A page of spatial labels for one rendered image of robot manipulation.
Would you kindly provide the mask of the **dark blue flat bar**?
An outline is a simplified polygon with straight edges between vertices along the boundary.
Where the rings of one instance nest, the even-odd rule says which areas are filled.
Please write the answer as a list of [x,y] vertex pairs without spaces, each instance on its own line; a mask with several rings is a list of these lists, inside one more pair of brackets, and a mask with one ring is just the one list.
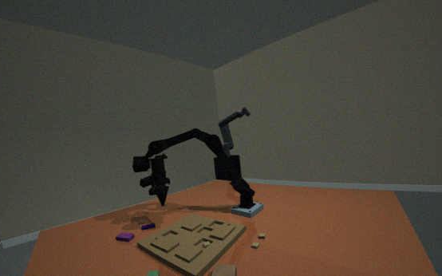
[[143,226],[141,226],[141,230],[143,231],[143,230],[147,230],[147,229],[152,229],[152,228],[154,228],[154,227],[156,227],[156,225],[155,225],[155,223],[151,223],[151,224],[147,224],[147,225],[143,225]]

